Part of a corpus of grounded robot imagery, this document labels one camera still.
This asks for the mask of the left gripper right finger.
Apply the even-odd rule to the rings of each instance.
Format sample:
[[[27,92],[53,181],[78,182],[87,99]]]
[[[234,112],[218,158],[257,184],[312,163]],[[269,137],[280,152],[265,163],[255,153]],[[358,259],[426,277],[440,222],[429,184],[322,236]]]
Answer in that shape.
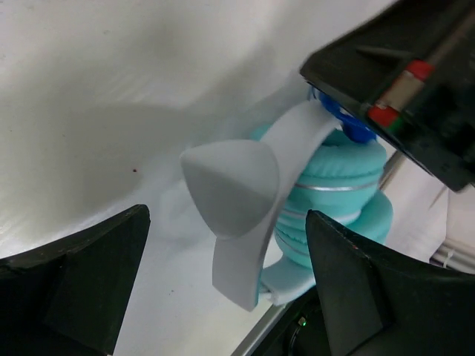
[[[473,355],[474,276],[415,260],[310,211],[332,355]]]

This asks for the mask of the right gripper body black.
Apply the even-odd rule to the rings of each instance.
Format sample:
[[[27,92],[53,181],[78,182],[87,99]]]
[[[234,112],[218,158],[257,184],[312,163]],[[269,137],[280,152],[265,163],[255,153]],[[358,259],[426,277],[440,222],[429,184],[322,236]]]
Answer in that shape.
[[[474,183],[474,3],[397,1],[359,30],[384,74],[360,117],[452,191]]]

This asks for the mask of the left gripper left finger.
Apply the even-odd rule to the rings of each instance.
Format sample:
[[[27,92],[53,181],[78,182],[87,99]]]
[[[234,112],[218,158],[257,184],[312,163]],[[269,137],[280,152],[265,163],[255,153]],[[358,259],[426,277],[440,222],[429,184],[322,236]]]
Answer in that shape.
[[[135,205],[1,259],[1,354],[112,355],[150,224]]]

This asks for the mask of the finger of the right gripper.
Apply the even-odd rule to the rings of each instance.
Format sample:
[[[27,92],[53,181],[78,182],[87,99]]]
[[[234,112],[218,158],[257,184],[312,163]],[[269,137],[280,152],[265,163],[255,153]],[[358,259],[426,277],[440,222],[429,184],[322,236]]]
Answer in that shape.
[[[396,1],[309,56],[301,75],[349,113],[395,122],[440,65],[463,1]]]

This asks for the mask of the teal cat-ear headphones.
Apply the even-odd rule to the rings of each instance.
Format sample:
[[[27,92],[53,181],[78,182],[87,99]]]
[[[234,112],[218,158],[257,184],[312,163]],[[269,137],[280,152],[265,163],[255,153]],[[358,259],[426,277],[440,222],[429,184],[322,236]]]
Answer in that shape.
[[[376,139],[352,141],[321,103],[305,101],[248,139],[180,157],[186,186],[215,236],[212,284],[247,311],[293,301],[315,285],[309,211],[383,243],[393,207],[380,190],[387,161]]]

